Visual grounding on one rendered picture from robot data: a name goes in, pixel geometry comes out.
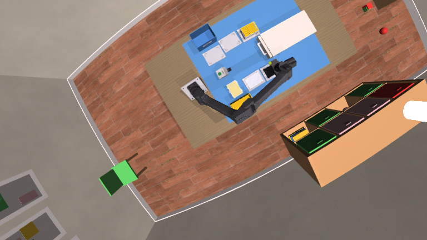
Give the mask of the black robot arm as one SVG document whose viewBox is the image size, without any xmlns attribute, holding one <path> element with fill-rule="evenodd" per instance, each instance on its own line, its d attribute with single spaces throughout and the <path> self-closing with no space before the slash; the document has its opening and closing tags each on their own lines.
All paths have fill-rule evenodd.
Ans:
<svg viewBox="0 0 427 240">
<path fill-rule="evenodd" d="M 292 68 L 296 66 L 296 60 L 294 57 L 291 57 L 284 62 L 281 61 L 279 64 L 276 64 L 276 68 L 280 71 L 277 76 L 267 84 L 257 95 L 252 98 L 248 98 L 242 103 L 238 110 L 233 109 L 204 93 L 204 90 L 196 83 L 193 82 L 187 89 L 193 95 L 195 100 L 198 101 L 200 105 L 209 106 L 216 111 L 224 114 L 225 116 L 231 118 L 236 124 L 240 124 L 243 121 L 250 118 L 258 107 L 269 97 L 271 96 L 283 83 L 289 80 L 292 77 Z"/>
</svg>

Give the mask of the blue open-top box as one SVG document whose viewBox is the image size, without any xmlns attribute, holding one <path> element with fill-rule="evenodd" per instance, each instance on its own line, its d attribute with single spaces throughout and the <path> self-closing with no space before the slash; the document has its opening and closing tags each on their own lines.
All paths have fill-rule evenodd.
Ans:
<svg viewBox="0 0 427 240">
<path fill-rule="evenodd" d="M 204 26 L 189 34 L 199 52 L 217 42 L 216 35 L 213 30 L 209 30 L 209 28 L 211 29 L 209 24 L 206 23 Z"/>
</svg>

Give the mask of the blue bench mat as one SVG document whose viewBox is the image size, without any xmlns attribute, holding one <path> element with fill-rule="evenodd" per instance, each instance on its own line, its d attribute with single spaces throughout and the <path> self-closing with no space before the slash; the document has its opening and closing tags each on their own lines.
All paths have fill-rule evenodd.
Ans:
<svg viewBox="0 0 427 240">
<path fill-rule="evenodd" d="M 256 38 L 259 35 L 243 42 L 237 32 L 238 29 L 249 23 L 255 22 L 260 34 L 262 34 L 299 12 L 301 11 L 294 0 L 256 0 L 211 26 L 211 29 L 217 37 L 217 42 L 208 46 L 201 52 L 196 48 L 192 39 L 183 44 L 184 49 L 215 100 L 231 107 L 230 103 L 247 93 L 251 94 L 251 97 L 254 97 L 274 79 L 272 78 L 266 81 L 264 75 L 260 71 L 260 68 L 266 66 L 273 59 L 284 62 L 288 58 L 294 57 L 297 61 L 296 67 L 292 68 L 292 77 L 283 83 L 262 104 L 330 63 L 314 33 L 268 59 L 257 46 L 258 41 Z M 209 66 L 202 54 L 220 45 L 218 41 L 234 31 L 242 43 L 227 53 L 222 49 L 226 57 Z M 229 75 L 219 79 L 216 71 L 222 67 L 226 67 L 226 69 L 231 68 L 231 71 L 228 72 Z M 242 79 L 256 70 L 260 71 L 266 82 L 249 92 Z M 240 88 L 243 90 L 243 93 L 235 98 L 226 86 L 234 80 L 238 81 Z"/>
</svg>

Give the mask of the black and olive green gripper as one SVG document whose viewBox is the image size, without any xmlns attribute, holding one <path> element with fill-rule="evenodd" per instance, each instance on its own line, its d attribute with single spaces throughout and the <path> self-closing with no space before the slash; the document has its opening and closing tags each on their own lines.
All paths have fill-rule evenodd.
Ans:
<svg viewBox="0 0 427 240">
<path fill-rule="evenodd" d="M 274 72 L 274 74 L 275 74 L 275 76 L 277 76 L 277 74 L 280 72 L 280 71 L 278 71 L 277 70 L 277 68 L 276 68 L 276 64 L 278 63 L 279 61 L 277 60 L 277 59 L 274 59 L 274 60 L 272 60 L 271 62 L 269 62 L 269 65 L 271 65 L 272 66 L 272 68 L 273 68 L 273 72 Z"/>
</svg>

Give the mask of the yellow open-top bin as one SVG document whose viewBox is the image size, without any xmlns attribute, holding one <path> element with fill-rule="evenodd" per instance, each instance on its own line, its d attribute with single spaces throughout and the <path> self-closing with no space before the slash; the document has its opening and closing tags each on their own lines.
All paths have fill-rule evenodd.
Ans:
<svg viewBox="0 0 427 240">
<path fill-rule="evenodd" d="M 250 94 L 248 94 L 244 97 L 242 96 L 241 98 L 235 100 L 234 102 L 230 103 L 231 108 L 238 110 L 239 107 L 242 105 L 242 103 L 248 98 L 252 98 Z"/>
</svg>

